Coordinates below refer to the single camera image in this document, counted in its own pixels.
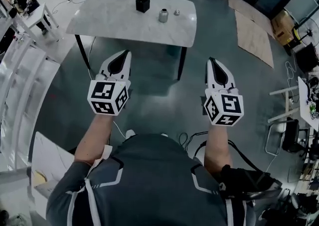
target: person sitting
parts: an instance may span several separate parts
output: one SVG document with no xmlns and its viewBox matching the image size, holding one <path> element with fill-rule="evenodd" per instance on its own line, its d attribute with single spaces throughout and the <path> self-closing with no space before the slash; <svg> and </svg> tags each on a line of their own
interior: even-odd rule
<svg viewBox="0 0 319 226">
<path fill-rule="evenodd" d="M 27 14 L 31 14 L 40 6 L 37 0 L 14 0 L 13 3 L 14 7 L 19 13 Z M 43 16 L 43 19 L 49 26 L 51 26 L 50 22 L 48 21 L 45 15 Z M 42 22 L 39 22 L 36 26 L 38 26 L 41 29 L 42 35 L 45 35 L 48 32 Z"/>
</svg>

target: gray table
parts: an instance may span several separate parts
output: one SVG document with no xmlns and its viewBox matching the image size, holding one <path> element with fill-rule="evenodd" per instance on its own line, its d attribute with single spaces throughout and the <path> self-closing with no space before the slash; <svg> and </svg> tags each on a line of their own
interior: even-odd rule
<svg viewBox="0 0 319 226">
<path fill-rule="evenodd" d="M 158 21 L 162 8 L 169 12 L 167 23 Z M 180 11 L 179 16 L 173 14 L 176 9 Z M 135 0 L 86 0 L 75 12 L 66 33 L 75 34 L 88 69 L 91 67 L 80 35 L 181 46 L 179 80 L 187 47 L 194 43 L 196 24 L 195 6 L 188 0 L 151 0 L 145 13 L 136 11 Z"/>
</svg>

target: gray jar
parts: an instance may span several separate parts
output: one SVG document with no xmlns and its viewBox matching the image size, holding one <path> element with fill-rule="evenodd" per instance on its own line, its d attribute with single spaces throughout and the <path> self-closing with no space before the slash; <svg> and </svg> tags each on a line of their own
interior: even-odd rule
<svg viewBox="0 0 319 226">
<path fill-rule="evenodd" d="M 159 21 L 160 22 L 167 22 L 168 20 L 168 11 L 166 8 L 163 8 L 160 12 L 159 12 Z"/>
</svg>

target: black table leg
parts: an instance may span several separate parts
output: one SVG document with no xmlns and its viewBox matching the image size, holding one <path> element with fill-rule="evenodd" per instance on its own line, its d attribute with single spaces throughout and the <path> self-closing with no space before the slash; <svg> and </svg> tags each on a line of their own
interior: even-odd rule
<svg viewBox="0 0 319 226">
<path fill-rule="evenodd" d="M 88 57 L 86 56 L 86 53 L 85 53 L 85 50 L 84 50 L 84 47 L 83 47 L 83 44 L 82 44 L 82 41 L 81 41 L 81 38 L 80 38 L 80 35 L 75 35 L 75 39 L 76 39 L 76 42 L 78 42 L 78 46 L 80 48 L 80 52 L 82 54 L 82 57 L 83 57 L 83 60 L 85 62 L 85 65 L 88 67 L 88 69 L 90 70 L 91 67 L 90 67 L 90 63 L 88 61 Z"/>
<path fill-rule="evenodd" d="M 180 80 L 181 74 L 183 72 L 186 52 L 187 52 L 187 47 L 182 47 L 181 53 L 180 53 L 179 67 L 178 67 L 178 76 L 177 76 L 178 81 Z"/>
</svg>

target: sleeve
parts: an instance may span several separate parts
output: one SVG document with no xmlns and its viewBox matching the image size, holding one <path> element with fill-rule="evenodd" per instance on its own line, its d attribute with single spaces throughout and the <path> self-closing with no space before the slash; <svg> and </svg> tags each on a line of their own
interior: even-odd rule
<svg viewBox="0 0 319 226">
<path fill-rule="evenodd" d="M 64 177 L 54 188 L 46 207 L 46 219 L 52 226 L 66 225 L 69 204 L 72 197 L 71 194 L 66 192 L 79 191 L 84 186 L 84 179 L 90 168 L 91 166 L 85 162 L 73 162 Z"/>
</svg>

